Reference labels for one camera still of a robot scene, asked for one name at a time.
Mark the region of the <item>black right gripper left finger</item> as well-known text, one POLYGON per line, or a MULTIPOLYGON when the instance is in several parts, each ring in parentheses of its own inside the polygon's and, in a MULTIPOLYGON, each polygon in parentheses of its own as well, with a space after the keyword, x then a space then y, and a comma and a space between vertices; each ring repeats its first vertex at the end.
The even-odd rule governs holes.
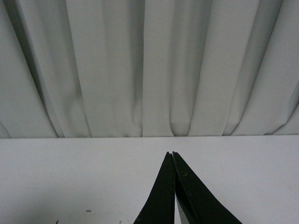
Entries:
POLYGON ((175 215, 175 169, 166 153, 149 197, 135 224, 173 224, 175 215))

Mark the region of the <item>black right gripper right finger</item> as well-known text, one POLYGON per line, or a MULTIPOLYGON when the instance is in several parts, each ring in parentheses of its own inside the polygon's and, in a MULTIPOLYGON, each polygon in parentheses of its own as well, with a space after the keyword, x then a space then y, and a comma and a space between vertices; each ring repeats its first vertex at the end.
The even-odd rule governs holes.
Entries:
POLYGON ((172 157, 176 171, 176 196, 188 223, 241 223, 218 201, 179 153, 173 152, 172 157))

